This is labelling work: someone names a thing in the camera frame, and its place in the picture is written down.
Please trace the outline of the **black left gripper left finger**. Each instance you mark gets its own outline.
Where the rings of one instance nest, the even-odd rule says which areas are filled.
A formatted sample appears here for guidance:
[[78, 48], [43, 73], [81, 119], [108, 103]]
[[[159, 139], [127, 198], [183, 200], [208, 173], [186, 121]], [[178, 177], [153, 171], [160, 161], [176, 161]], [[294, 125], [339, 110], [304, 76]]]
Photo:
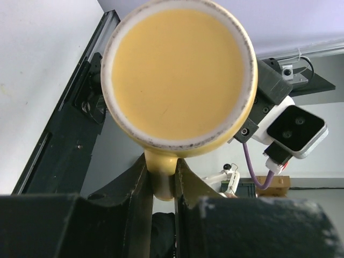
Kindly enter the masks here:
[[1, 197], [1, 257], [149, 257], [153, 194], [145, 158], [83, 198]]

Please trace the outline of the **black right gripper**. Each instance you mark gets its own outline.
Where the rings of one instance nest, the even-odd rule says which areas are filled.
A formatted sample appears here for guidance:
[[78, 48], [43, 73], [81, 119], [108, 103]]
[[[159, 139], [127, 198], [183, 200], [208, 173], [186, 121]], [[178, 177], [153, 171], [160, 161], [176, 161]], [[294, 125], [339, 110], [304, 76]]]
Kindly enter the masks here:
[[289, 97], [292, 86], [282, 77], [282, 70], [276, 59], [258, 60], [258, 84], [253, 107], [248, 118], [229, 140], [247, 142], [273, 142], [267, 133], [268, 127], [281, 115], [286, 107], [293, 104]]

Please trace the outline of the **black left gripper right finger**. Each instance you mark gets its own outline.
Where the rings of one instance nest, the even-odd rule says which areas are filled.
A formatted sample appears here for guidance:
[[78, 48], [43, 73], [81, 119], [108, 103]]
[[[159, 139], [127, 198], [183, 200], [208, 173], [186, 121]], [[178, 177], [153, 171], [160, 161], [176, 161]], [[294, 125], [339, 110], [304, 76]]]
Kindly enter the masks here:
[[177, 257], [340, 257], [324, 210], [304, 199], [225, 198], [183, 159], [175, 173]]

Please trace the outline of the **yellow ceramic mug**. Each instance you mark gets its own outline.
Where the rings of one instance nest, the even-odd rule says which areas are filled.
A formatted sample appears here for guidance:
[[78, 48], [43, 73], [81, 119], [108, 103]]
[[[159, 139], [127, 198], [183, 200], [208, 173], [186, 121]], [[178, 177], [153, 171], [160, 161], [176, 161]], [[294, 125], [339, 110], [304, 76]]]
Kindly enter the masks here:
[[179, 158], [233, 138], [253, 107], [257, 59], [240, 22], [213, 1], [149, 1], [112, 32], [101, 86], [118, 126], [143, 149], [156, 198], [174, 198]]

